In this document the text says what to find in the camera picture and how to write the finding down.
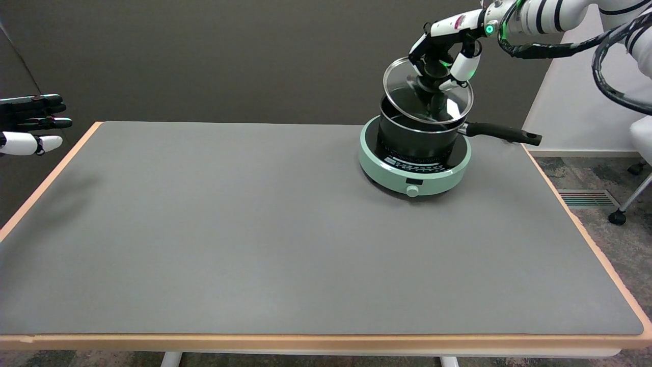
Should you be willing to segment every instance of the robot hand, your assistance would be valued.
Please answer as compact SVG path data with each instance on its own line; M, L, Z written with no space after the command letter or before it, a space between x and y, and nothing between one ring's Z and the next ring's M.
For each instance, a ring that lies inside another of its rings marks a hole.
M43 155L61 146L56 135L33 135L30 131L64 129L72 126L68 118L53 117L66 105L57 94L0 99L0 153Z
M472 10L423 27L424 34L408 54L422 88L466 86L480 63L482 45L477 40L486 36L484 13L484 9ZM461 44L462 50L453 58L449 50L455 44Z

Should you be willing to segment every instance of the table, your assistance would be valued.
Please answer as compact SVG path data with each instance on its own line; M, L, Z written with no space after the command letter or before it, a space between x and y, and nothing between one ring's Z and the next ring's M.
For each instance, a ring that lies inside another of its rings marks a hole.
M472 138L460 185L410 199L364 176L360 130L94 124L0 231L0 349L594 357L652 345L649 319L523 146Z

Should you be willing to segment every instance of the carpet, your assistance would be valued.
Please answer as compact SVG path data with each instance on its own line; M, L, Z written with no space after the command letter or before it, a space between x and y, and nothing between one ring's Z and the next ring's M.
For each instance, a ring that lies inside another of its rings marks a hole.
M543 171L558 189L607 189L618 202L650 173L627 173L636 159L539 158ZM648 316L652 315L652 188L627 212L617 227L601 209L573 210L609 258L627 288ZM160 366L163 353L115 351L5 351L0 367L145 367ZM460 367L649 367L652 348L623 351L608 359L460 358ZM312 357L184 353L182 367L421 367L439 366L433 357Z

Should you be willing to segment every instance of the pot lid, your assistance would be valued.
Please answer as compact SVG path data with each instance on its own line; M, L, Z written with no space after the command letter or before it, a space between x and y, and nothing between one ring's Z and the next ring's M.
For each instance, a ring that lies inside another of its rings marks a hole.
M423 123L443 125L459 121L473 105L471 84L448 91L427 91L407 57L389 65L383 85L387 99L397 110Z

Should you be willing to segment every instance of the wooden table edge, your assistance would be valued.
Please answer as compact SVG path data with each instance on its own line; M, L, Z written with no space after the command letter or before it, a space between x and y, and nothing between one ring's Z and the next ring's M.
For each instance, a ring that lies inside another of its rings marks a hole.
M0 242L47 190L66 165L102 125L94 123L72 147L48 177L0 229ZM280 334L36 334L0 335L0 349L128 349L128 350L416 350L416 349L538 349L617 348L634 349L652 345L652 323L616 273L605 254L593 241L582 222L569 210L557 189L530 152L522 145L559 203L577 226L591 250L643 324L640 335L280 335Z

